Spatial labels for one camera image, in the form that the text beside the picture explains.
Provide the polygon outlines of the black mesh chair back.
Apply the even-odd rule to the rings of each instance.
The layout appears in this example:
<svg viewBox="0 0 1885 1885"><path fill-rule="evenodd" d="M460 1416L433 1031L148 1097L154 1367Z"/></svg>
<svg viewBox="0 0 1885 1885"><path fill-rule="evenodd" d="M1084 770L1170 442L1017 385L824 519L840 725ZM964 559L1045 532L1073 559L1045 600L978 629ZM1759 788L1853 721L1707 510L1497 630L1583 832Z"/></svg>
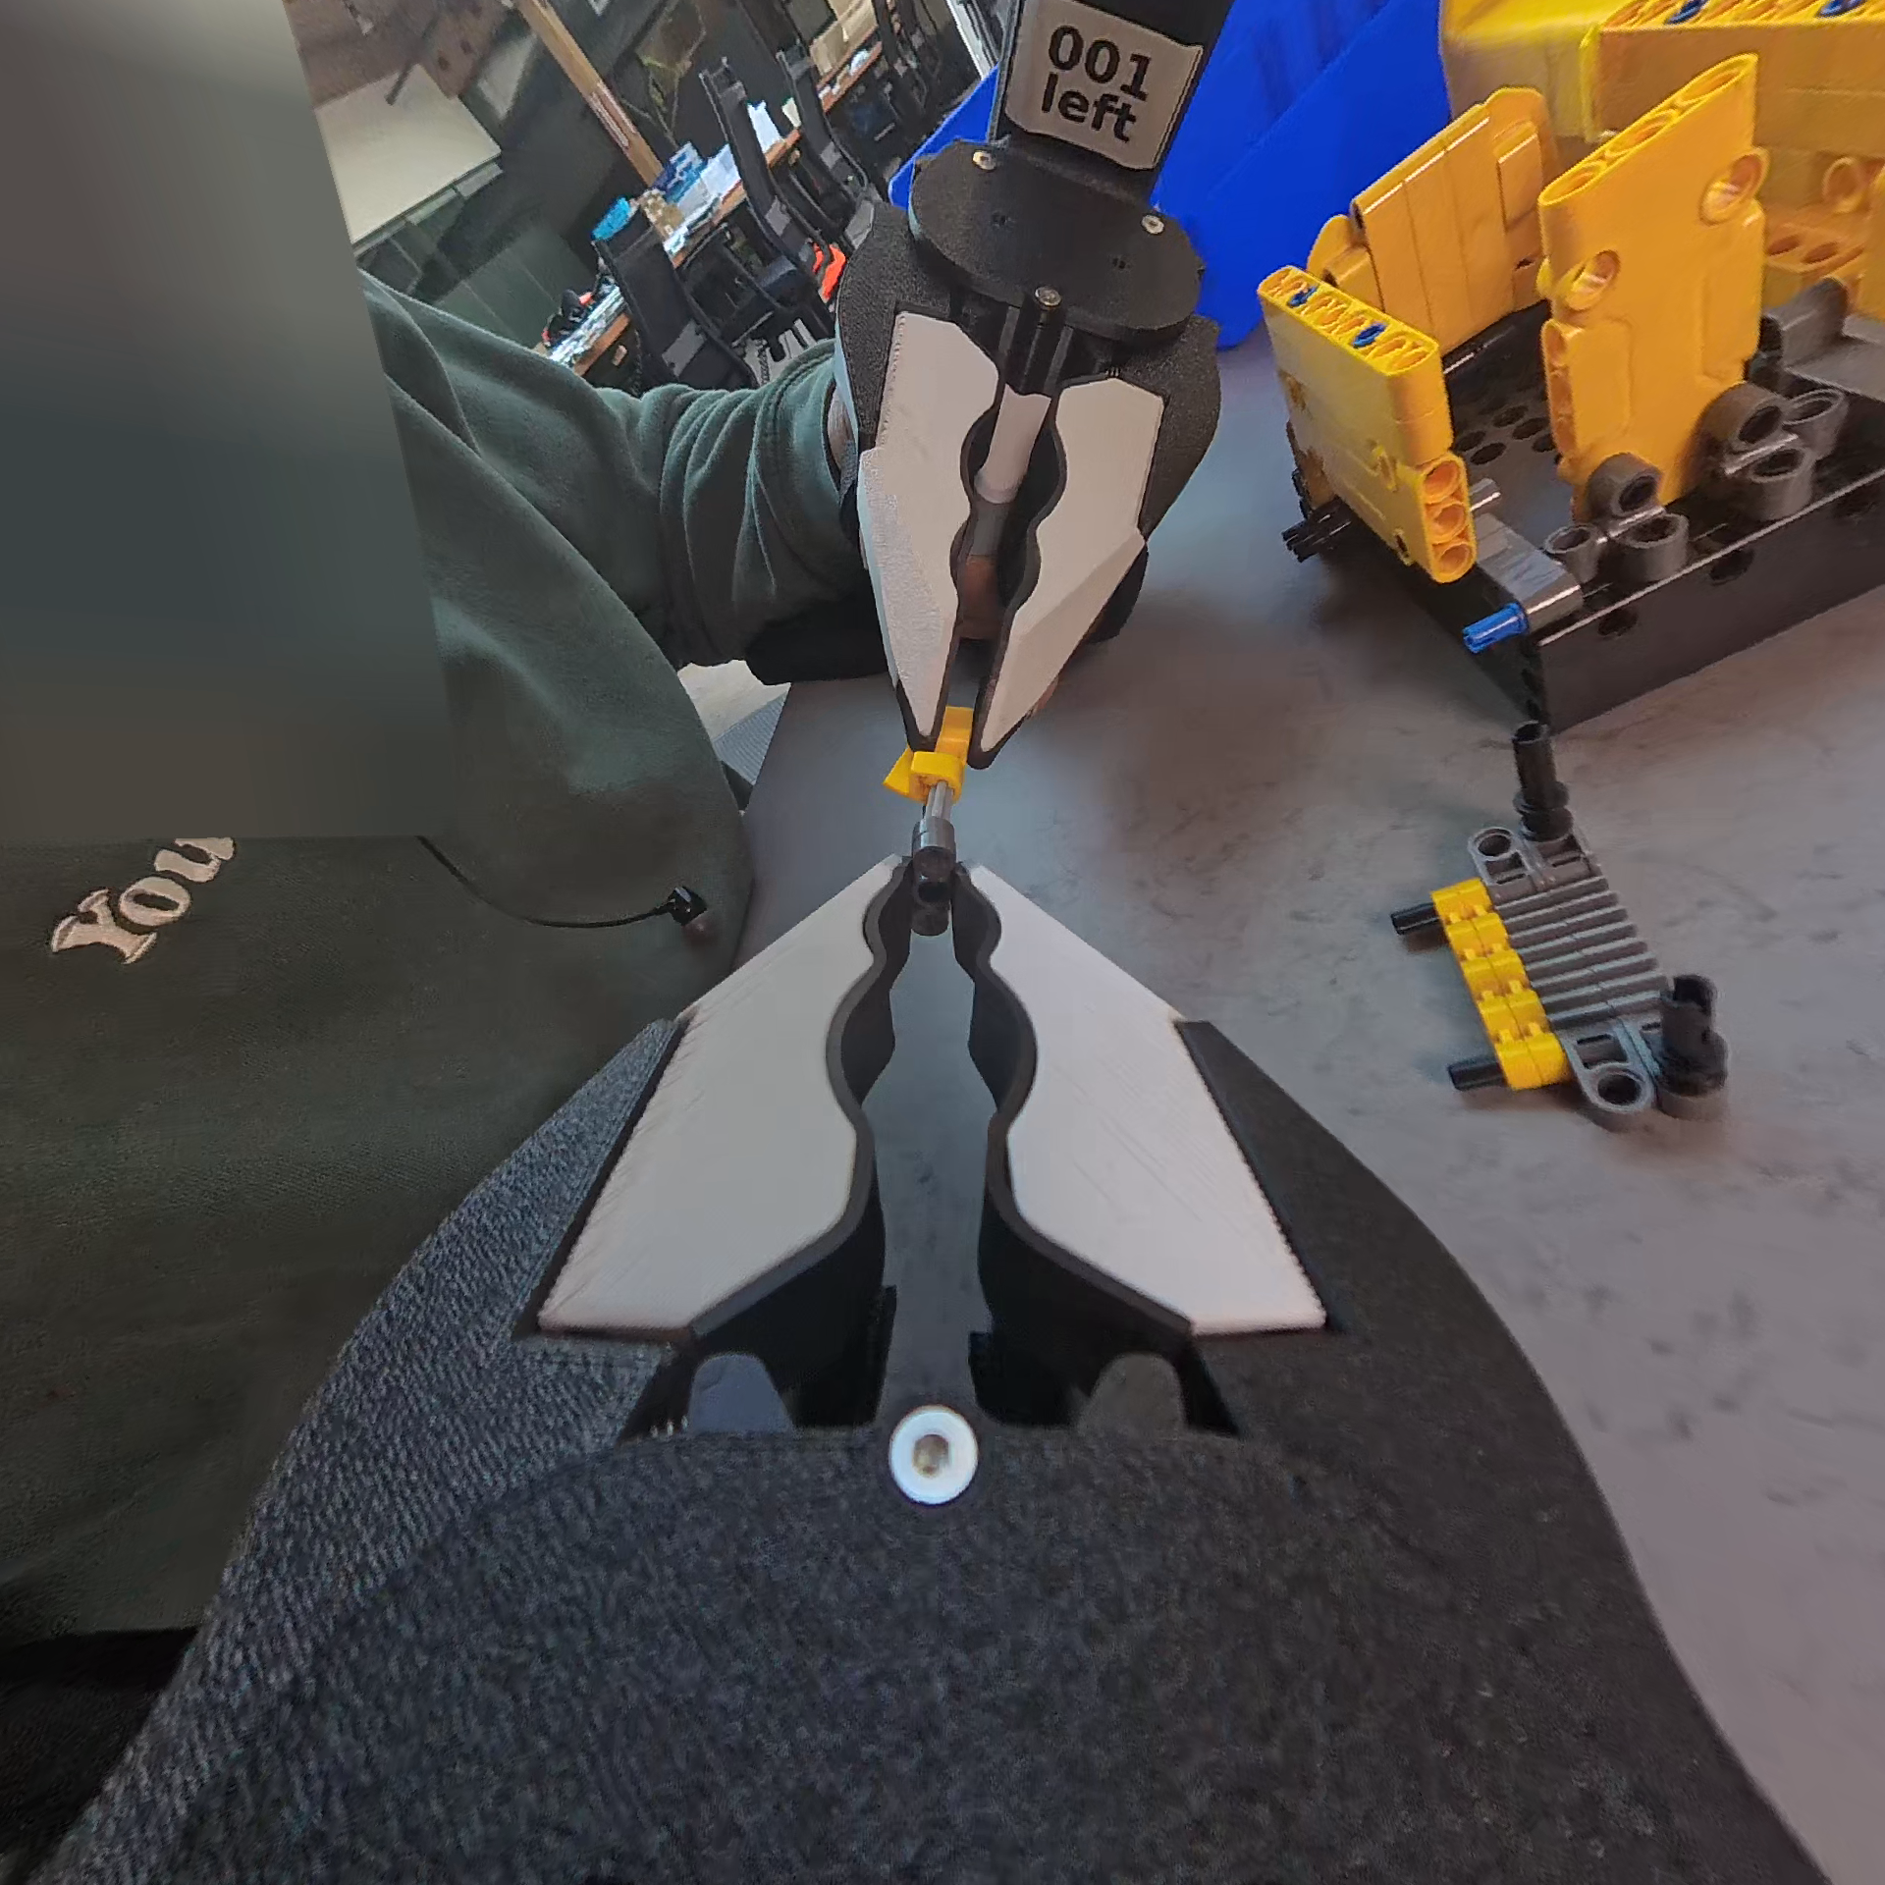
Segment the black mesh chair back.
<svg viewBox="0 0 1885 1885"><path fill-rule="evenodd" d="M782 721L789 681L762 681L747 664L682 665L680 681L743 809Z"/></svg>

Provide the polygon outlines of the person's left forearm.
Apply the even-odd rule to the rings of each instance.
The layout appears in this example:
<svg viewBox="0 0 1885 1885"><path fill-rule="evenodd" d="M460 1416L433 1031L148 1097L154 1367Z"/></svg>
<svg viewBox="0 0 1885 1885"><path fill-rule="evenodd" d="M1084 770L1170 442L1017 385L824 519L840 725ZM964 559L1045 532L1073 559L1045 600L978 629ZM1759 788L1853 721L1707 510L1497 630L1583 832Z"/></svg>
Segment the person's left forearm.
<svg viewBox="0 0 1885 1885"><path fill-rule="evenodd" d="M747 664L762 681L890 671L850 499L829 466L838 342L800 353L762 388L626 395L358 281L410 475L417 423L433 421L599 578L672 665Z"/></svg>

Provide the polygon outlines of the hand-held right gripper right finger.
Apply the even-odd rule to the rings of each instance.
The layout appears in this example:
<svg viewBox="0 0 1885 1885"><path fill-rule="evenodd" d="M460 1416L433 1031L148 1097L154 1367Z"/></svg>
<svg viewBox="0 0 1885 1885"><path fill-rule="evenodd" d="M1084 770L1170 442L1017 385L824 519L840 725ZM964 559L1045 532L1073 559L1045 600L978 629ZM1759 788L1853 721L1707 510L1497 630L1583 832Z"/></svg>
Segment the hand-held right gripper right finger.
<svg viewBox="0 0 1885 1885"><path fill-rule="evenodd" d="M1233 1426L1211 1338L1325 1332L1329 1309L1195 1045L989 864L952 882L985 1140L978 1401L1019 1426Z"/></svg>

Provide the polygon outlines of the blue plastic bin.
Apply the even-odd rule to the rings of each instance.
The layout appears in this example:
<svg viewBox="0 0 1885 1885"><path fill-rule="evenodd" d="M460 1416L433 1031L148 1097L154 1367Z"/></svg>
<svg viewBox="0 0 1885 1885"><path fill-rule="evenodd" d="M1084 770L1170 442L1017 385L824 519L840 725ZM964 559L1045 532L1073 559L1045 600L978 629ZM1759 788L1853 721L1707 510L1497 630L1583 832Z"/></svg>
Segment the blue plastic bin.
<svg viewBox="0 0 1885 1885"><path fill-rule="evenodd" d="M1204 255L1218 342L1260 321L1258 284L1450 115L1440 4L1233 4L1155 208Z"/></svg>

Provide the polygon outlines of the yellow black lego model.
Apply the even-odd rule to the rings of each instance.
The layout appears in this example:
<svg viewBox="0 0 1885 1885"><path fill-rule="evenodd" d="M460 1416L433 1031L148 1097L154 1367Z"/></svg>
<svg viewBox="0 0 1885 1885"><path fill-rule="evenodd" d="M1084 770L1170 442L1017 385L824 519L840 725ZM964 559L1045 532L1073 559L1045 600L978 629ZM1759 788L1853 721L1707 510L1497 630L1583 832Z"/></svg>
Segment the yellow black lego model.
<svg viewBox="0 0 1885 1885"><path fill-rule="evenodd" d="M1882 588L1882 4L1440 4L1440 57L1260 284L1285 547L1562 729Z"/></svg>

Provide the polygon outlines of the grey yellow lego subassembly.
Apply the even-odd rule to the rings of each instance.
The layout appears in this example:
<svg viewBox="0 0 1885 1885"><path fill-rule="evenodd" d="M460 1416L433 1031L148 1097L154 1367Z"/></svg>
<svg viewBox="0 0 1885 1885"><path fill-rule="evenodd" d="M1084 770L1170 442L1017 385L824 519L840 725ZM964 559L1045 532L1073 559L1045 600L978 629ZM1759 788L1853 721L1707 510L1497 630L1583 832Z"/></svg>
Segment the grey yellow lego subassembly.
<svg viewBox="0 0 1885 1885"><path fill-rule="evenodd" d="M1562 1087L1593 1123L1651 1110L1711 1119L1727 1041L1703 973L1663 973L1588 849L1559 775L1551 726L1514 729L1514 817L1471 835L1471 874L1392 912L1412 948L1447 948L1484 1047L1450 1065L1455 1093Z"/></svg>

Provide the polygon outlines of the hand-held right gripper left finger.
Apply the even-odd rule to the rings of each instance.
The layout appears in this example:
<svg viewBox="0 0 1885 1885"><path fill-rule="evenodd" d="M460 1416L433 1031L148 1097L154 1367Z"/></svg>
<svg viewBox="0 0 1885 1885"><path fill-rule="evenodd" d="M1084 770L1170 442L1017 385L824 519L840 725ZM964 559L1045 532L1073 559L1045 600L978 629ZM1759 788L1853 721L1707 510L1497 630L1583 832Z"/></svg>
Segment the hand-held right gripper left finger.
<svg viewBox="0 0 1885 1885"><path fill-rule="evenodd" d="M630 1426L868 1426L896 1291L866 1097L896 1052L882 860L676 1023L540 1309L663 1358Z"/></svg>

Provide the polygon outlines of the black office chair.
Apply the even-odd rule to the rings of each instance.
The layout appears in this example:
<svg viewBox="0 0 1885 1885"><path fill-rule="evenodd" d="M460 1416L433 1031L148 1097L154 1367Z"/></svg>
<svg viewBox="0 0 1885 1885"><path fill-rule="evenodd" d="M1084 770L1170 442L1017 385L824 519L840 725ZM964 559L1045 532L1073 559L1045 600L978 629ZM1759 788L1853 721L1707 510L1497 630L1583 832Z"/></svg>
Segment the black office chair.
<svg viewBox="0 0 1885 1885"><path fill-rule="evenodd" d="M838 271L845 267L840 251L822 241L822 231L793 208L782 196L768 153L760 148L743 83L735 68L722 57L699 71L707 97L726 131L726 144L735 153L735 167L743 190L743 208L750 212L768 254L789 268L793 288L800 290L813 333L838 333Z"/></svg>
<svg viewBox="0 0 1885 1885"><path fill-rule="evenodd" d="M743 355L699 312L654 225L630 219L620 231L598 232L594 247L632 331L634 391L758 385Z"/></svg>

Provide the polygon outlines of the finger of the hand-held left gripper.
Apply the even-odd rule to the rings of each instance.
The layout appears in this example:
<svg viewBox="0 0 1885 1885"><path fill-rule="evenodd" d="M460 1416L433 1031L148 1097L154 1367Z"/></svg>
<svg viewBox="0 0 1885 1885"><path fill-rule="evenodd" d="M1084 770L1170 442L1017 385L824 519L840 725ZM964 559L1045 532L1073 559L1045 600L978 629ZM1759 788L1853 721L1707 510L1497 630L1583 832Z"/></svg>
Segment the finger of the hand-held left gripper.
<svg viewBox="0 0 1885 1885"><path fill-rule="evenodd" d="M958 594L961 537L974 527L974 476L1000 411L1000 369L952 321L901 312L875 442L861 454L861 540L885 637L907 746L936 742L961 634L996 647L996 572Z"/></svg>
<svg viewBox="0 0 1885 1885"><path fill-rule="evenodd" d="M1048 412L1055 484L1026 527L1024 594L978 699L978 765L1053 691L1144 550L1142 499L1163 398L1124 378L1068 385Z"/></svg>

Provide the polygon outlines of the long wooden office desk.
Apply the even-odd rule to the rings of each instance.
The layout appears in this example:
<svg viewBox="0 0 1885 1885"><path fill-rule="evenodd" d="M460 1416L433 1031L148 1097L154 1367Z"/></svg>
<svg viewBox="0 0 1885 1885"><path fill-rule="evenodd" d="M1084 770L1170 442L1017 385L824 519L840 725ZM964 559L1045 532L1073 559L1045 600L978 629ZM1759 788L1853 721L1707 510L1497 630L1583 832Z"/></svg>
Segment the long wooden office desk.
<svg viewBox="0 0 1885 1885"><path fill-rule="evenodd" d="M755 101L747 108L782 196L822 231L822 241L840 251L840 284L882 192L875 142L850 125L848 108L890 80L885 44L875 36L829 80L816 75L808 57L782 57L782 68L789 74L793 129L762 144L760 111ZM728 144L695 172L688 192L688 219L672 231L641 205L626 203L622 208L620 219L610 214L599 225L598 237L620 231L630 219L654 225L699 312L743 355L755 380L762 380L771 369L817 340L789 268L768 254L743 208ZM540 353L586 380L632 388L632 331L602 267L594 288L562 299Z"/></svg>

